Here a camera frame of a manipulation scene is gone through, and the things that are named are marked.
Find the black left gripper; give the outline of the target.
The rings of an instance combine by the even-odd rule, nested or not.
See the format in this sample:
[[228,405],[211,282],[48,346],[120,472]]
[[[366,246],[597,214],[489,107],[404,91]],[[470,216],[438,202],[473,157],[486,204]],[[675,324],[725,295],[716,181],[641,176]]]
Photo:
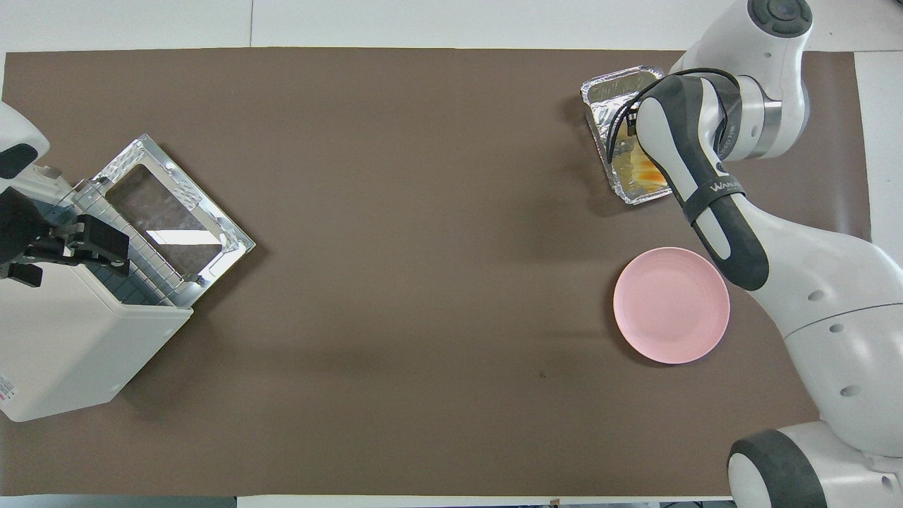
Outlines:
[[[97,217],[80,214],[71,225],[67,248],[77,258],[105,267],[119,277],[128,277],[130,237]],[[57,225],[47,221],[28,196],[16,189],[1,194],[1,279],[28,287],[42,285],[43,270],[23,262],[65,264],[63,244],[54,233]]]

